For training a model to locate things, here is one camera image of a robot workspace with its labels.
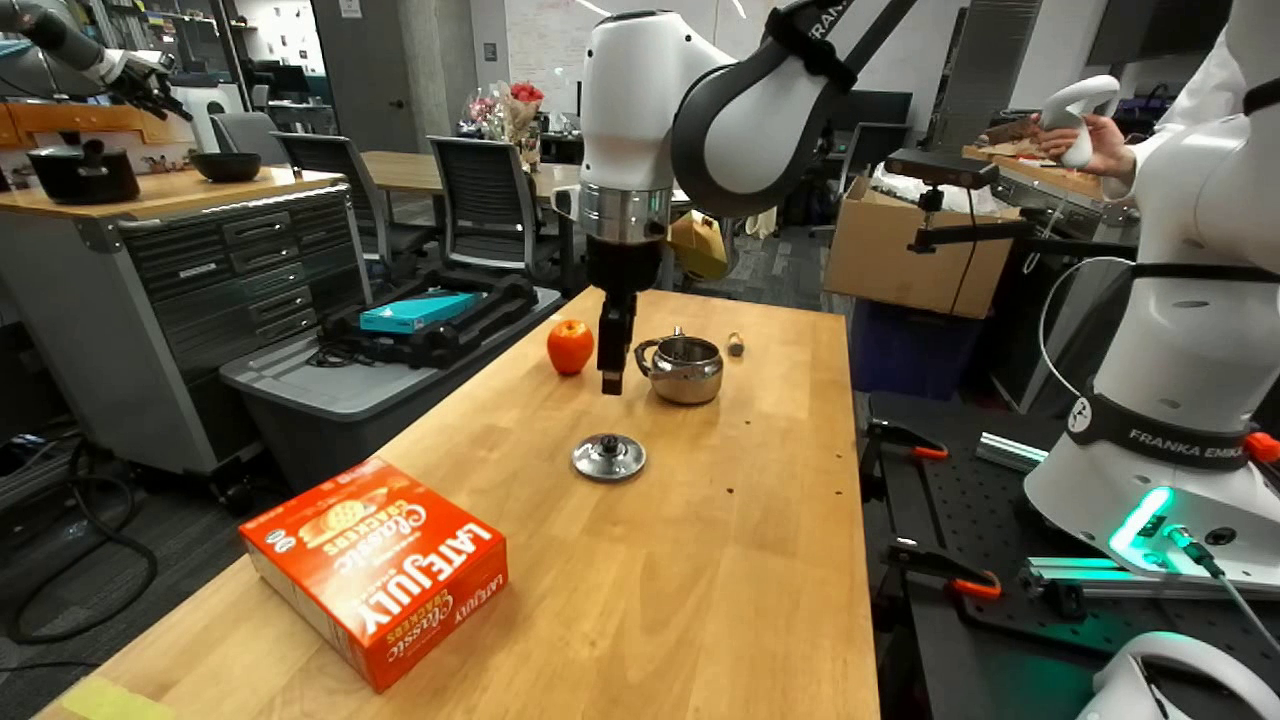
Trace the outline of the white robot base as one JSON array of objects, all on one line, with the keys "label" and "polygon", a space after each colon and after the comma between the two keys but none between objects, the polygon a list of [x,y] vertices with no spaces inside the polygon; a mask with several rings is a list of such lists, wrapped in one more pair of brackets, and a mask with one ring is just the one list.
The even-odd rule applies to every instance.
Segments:
[{"label": "white robot base", "polygon": [[1088,167],[1132,194],[1127,307],[1029,482],[1059,534],[1136,573],[1280,575],[1280,488],[1242,435],[1280,375],[1280,0],[1228,25],[1159,128],[1132,145],[1088,114]]}]

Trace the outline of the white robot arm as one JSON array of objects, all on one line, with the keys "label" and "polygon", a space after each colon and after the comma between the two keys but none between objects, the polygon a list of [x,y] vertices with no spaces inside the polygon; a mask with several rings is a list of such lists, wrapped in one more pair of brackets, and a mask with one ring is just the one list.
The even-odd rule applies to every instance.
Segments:
[{"label": "white robot arm", "polygon": [[579,227],[605,292],[595,375],[624,394],[636,297],[654,286],[672,194],[708,218],[777,210],[837,95],[917,0],[788,0],[726,57],[677,8],[605,15],[582,43]]}]

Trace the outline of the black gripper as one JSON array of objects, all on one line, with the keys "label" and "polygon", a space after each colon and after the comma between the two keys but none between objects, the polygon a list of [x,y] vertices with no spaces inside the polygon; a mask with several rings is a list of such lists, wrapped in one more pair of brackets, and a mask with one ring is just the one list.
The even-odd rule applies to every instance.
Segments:
[{"label": "black gripper", "polygon": [[[659,256],[663,256],[659,246],[589,241],[589,280],[605,292],[605,307],[630,311],[636,297],[654,286]],[[614,332],[610,332],[610,321],[598,318],[595,323],[598,394],[624,398],[628,354],[630,354],[630,318],[620,318]]]}]

